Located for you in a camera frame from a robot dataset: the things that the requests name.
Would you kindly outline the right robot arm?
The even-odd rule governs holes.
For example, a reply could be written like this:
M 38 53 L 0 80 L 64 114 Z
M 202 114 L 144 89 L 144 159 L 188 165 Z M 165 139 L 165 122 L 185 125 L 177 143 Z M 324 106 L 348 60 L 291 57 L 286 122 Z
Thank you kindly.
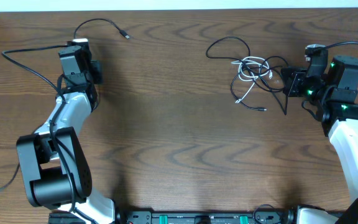
M 286 212 L 283 223 L 358 223 L 358 59 L 336 55 L 328 60 L 323 45 L 305 49 L 308 68 L 281 70 L 286 97 L 302 97 L 316 111 L 310 115 L 321 123 L 324 135 L 334 147 L 344 173 L 351 205 L 340 215 L 322 208 L 299 205 Z

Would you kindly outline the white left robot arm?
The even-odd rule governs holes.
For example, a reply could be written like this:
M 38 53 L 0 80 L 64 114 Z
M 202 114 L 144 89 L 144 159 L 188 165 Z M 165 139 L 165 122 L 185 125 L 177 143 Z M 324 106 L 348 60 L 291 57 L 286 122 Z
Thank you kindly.
M 114 223 L 114 202 L 93 188 L 78 133 L 99 105 L 101 66 L 88 39 L 74 39 L 58 53 L 63 73 L 56 105 L 46 122 L 16 143 L 25 194 L 34 207 L 70 212 L 85 223 Z

